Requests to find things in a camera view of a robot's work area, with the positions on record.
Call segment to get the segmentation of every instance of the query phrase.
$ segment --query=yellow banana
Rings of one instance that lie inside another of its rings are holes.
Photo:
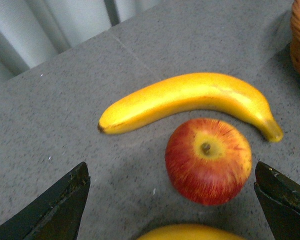
[[[198,109],[224,112],[252,124],[270,142],[283,138],[267,99],[258,89],[236,77],[214,72],[179,75],[135,91],[104,111],[98,129],[105,134],[123,134]]]
[[[230,232],[201,224],[172,224],[149,231],[137,240],[245,240]]]

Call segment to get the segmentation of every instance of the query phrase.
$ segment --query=apple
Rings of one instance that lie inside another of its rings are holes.
[[[248,180],[251,147],[225,121],[190,119],[169,138],[165,166],[173,187],[182,196],[207,206],[221,205],[233,199]]]

